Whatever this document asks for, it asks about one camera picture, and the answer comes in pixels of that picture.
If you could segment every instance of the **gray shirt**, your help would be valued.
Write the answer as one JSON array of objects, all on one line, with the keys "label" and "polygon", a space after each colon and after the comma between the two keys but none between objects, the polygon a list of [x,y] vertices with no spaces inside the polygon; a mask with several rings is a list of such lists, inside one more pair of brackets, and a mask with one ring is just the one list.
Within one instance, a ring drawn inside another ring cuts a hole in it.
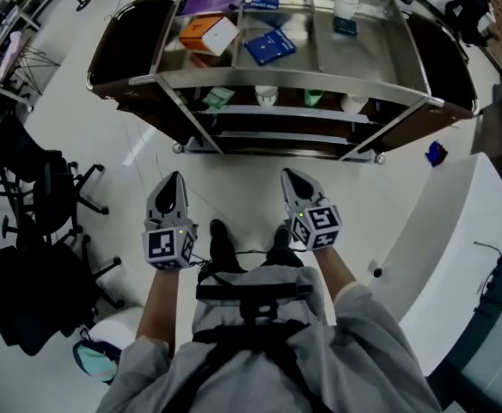
[{"label": "gray shirt", "polygon": [[[237,285],[296,282],[314,286],[309,299],[280,305],[276,321],[309,324],[287,343],[297,355],[310,390],[332,411],[441,411],[398,323],[367,287],[352,283],[341,290],[334,301],[337,323],[329,326],[321,279],[313,268],[271,266],[219,276]],[[217,285],[212,278],[204,284]],[[193,333],[241,324],[236,304],[198,302]],[[190,342],[170,361],[165,343],[137,339],[123,351],[118,374],[97,413],[161,412],[214,347]],[[296,384],[264,354],[243,350],[201,386],[191,408],[197,411],[283,413],[311,408]]]}]

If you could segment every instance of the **black harness strap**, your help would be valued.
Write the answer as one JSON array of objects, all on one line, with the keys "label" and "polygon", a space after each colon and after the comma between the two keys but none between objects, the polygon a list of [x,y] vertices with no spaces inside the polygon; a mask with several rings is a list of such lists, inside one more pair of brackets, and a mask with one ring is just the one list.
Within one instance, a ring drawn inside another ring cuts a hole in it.
[{"label": "black harness strap", "polygon": [[333,413],[310,391],[297,357],[286,340],[291,338],[307,324],[290,321],[286,324],[267,324],[259,326],[219,326],[212,330],[202,330],[194,335],[195,342],[216,343],[217,346],[205,357],[204,362],[188,377],[184,385],[169,400],[163,413],[186,413],[192,407],[199,388],[220,367],[229,362],[241,350],[264,352],[291,379],[309,400],[315,413]]}]

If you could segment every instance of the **blue book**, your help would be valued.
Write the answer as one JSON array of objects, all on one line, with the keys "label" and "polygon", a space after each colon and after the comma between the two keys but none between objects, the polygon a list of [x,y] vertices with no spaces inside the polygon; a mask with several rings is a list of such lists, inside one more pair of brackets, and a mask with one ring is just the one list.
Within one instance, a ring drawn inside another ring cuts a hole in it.
[{"label": "blue book", "polygon": [[279,0],[251,0],[248,8],[278,10]]},{"label": "blue book", "polygon": [[297,50],[297,47],[279,29],[253,38],[243,45],[258,65],[265,65]]}]

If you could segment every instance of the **black shoe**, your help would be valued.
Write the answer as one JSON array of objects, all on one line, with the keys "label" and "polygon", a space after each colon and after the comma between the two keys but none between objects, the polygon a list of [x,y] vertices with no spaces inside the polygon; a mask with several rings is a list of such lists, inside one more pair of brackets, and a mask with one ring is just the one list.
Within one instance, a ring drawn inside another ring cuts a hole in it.
[{"label": "black shoe", "polygon": [[291,232],[287,225],[282,224],[274,234],[274,248],[287,248],[291,243]]},{"label": "black shoe", "polygon": [[228,228],[222,220],[214,219],[209,225],[209,234],[211,237],[228,238]]}]

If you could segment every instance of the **paper cup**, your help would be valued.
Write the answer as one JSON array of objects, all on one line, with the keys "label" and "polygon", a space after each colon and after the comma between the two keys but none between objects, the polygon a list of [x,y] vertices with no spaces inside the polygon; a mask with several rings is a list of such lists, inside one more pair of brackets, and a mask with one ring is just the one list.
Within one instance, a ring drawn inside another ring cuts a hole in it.
[{"label": "paper cup", "polygon": [[340,100],[340,107],[345,113],[359,114],[369,100],[370,98],[365,96],[343,95]]},{"label": "paper cup", "polygon": [[334,14],[336,17],[350,20],[356,12],[359,3],[359,0],[335,0]]},{"label": "paper cup", "polygon": [[254,96],[261,106],[271,107],[278,99],[278,88],[276,86],[254,86]]}]

